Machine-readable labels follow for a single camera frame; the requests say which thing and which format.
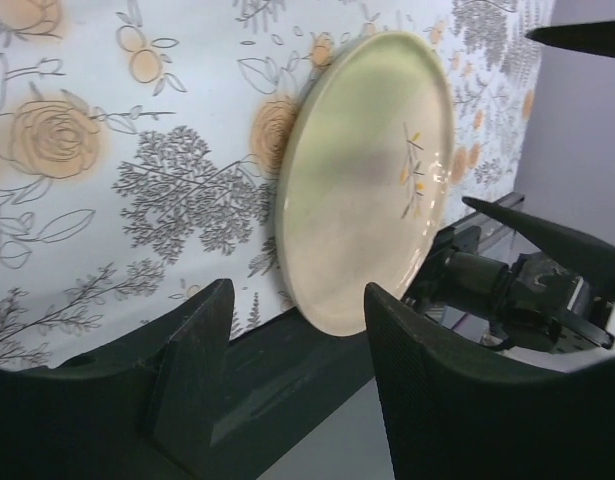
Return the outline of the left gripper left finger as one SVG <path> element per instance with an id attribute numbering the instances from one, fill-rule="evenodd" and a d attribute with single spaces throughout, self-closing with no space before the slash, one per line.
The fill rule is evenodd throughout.
<path id="1" fill-rule="evenodd" d="M 234 288 L 61 366 L 0 369 L 0 479 L 207 479 Z"/>

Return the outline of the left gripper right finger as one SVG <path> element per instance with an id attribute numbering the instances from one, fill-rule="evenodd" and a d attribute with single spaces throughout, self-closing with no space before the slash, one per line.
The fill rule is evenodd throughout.
<path id="1" fill-rule="evenodd" d="M 398 479 L 615 479 L 615 356 L 569 373 L 494 353 L 367 285 Z"/>

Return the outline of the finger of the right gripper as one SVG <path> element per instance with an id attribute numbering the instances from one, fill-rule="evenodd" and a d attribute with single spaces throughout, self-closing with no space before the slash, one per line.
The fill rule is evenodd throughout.
<path id="1" fill-rule="evenodd" d="M 521 234 L 615 302 L 615 246 L 590 234 L 488 201 L 463 196 L 462 202 Z"/>
<path id="2" fill-rule="evenodd" d="M 615 20 L 538 27 L 525 37 L 549 47 L 615 59 Z"/>

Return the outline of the cream green plate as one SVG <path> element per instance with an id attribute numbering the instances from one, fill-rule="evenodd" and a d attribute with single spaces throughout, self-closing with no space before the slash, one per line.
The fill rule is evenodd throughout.
<path id="1" fill-rule="evenodd" d="M 443 220 L 454 136 L 445 73 L 414 34 L 361 39 L 315 82 L 289 137 L 275 208 L 283 281 L 314 328 L 362 332 L 369 283 L 406 292 Z"/>

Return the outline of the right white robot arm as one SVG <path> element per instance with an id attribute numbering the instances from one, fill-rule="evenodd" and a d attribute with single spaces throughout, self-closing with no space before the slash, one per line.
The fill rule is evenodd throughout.
<path id="1" fill-rule="evenodd" d="M 615 246 L 497 203 L 462 201 L 521 234 L 537 252 L 507 265 L 461 249 L 448 229 L 434 240 L 404 304 L 421 315 L 446 305 L 484 319 L 501 340 L 498 351 L 613 348 L 606 326 L 615 307 Z"/>

